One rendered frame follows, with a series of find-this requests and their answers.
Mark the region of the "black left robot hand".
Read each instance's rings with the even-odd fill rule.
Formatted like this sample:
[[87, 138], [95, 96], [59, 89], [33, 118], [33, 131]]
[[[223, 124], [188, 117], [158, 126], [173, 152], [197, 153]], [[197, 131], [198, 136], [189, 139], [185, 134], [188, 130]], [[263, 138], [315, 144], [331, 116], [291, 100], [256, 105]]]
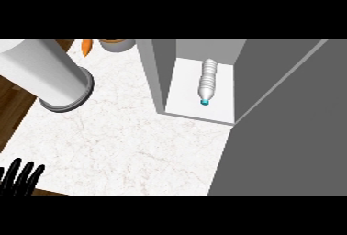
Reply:
[[34, 167], [34, 162], [19, 169], [22, 159], [12, 161], [9, 169], [0, 167], [0, 196], [31, 196], [44, 171], [44, 165]]

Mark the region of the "grey cabinet with white shelf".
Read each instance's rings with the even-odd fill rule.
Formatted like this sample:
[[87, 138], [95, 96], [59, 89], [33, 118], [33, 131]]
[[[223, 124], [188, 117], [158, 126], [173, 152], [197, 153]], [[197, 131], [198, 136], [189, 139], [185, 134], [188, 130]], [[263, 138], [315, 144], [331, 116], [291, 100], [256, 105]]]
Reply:
[[[157, 112], [228, 126], [250, 113], [324, 45], [322, 39], [140, 39]], [[198, 95], [204, 60], [217, 62], [214, 96]]]

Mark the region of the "clear water bottle, blue cap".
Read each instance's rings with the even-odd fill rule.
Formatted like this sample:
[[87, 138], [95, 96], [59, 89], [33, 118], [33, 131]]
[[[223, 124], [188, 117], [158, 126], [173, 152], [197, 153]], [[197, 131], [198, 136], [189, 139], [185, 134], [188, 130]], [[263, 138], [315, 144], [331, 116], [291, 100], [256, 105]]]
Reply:
[[210, 99], [214, 96], [217, 66], [219, 63], [213, 59], [207, 59], [202, 62], [202, 75], [199, 78], [198, 95], [201, 98], [201, 104], [204, 106], [208, 105]]

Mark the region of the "white cylinder with grey rim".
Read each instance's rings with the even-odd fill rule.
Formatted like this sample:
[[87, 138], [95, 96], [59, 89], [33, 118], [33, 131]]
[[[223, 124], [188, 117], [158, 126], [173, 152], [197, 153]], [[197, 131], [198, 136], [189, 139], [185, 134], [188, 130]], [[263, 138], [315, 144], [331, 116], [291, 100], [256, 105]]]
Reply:
[[95, 81], [53, 39], [0, 39], [0, 75], [56, 113], [77, 109], [92, 96]]

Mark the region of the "orange carrot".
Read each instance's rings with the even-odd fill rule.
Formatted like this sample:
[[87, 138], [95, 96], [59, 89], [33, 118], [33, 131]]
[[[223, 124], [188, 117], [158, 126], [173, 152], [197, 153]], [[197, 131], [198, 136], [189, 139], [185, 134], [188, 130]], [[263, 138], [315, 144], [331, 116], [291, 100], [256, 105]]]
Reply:
[[81, 41], [81, 52], [83, 52], [83, 56], [87, 56], [92, 52], [92, 44], [93, 41], [90, 39], [84, 39]]

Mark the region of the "grey pot with brown contents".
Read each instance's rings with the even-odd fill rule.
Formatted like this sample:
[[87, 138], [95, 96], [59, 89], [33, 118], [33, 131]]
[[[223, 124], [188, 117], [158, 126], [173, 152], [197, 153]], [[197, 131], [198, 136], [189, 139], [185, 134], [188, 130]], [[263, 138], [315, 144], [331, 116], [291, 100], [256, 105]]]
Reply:
[[99, 40], [104, 49], [109, 52], [124, 52], [133, 48], [136, 41], [133, 39]]

